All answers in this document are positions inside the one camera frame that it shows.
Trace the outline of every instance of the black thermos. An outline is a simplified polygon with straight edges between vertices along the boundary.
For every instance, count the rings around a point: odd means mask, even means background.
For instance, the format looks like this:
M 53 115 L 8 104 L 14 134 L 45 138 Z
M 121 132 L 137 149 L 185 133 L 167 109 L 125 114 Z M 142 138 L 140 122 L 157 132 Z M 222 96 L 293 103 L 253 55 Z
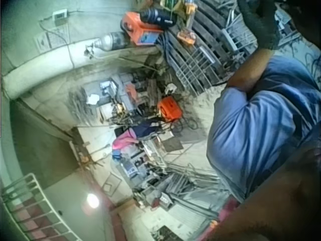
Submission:
M 169 28 L 176 24 L 177 15 L 171 12 L 162 10 L 149 8 L 139 13 L 140 20 L 143 23 L 147 24 L 155 24 L 162 28 Z

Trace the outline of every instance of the person in pink shirt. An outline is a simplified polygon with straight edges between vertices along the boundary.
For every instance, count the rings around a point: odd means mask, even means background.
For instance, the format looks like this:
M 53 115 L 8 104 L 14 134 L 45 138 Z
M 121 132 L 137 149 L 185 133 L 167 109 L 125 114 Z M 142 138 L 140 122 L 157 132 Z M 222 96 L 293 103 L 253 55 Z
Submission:
M 112 157 L 114 160 L 121 159 L 121 149 L 131 144 L 138 144 L 138 138 L 146 137 L 153 132 L 157 132 L 162 127 L 158 123 L 164 121 L 161 117 L 147 119 L 137 126 L 128 128 L 123 134 L 119 135 L 112 143 Z

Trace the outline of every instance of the gloved hand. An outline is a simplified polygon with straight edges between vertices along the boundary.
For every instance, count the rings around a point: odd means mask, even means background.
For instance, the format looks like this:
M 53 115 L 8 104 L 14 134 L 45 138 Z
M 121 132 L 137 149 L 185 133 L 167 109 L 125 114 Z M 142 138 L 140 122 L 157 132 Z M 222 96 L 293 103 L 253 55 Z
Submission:
M 274 0 L 237 0 L 245 25 L 257 39 L 259 48 L 275 50 L 278 48 L 280 33 L 275 20 Z

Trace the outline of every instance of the bright light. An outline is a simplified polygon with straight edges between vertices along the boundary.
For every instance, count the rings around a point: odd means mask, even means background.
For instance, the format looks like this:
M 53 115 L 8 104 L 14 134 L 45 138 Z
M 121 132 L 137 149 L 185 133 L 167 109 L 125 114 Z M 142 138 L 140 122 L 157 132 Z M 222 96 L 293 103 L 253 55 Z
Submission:
M 95 194 L 88 194 L 87 202 L 92 208 L 97 208 L 99 206 L 99 199 Z

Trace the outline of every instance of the orange case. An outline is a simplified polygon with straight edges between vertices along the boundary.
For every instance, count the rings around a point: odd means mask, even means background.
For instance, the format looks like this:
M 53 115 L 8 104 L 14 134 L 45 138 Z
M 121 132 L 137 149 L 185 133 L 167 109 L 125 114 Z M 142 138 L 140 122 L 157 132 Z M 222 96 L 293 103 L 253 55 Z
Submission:
M 162 112 L 162 115 L 167 120 L 175 120 L 182 117 L 183 112 L 177 102 L 172 96 L 165 97 L 158 104 L 157 107 Z
M 159 34 L 163 32 L 157 25 L 143 23 L 139 14 L 134 12 L 127 12 L 122 24 L 127 25 L 126 32 L 136 45 L 154 44 Z

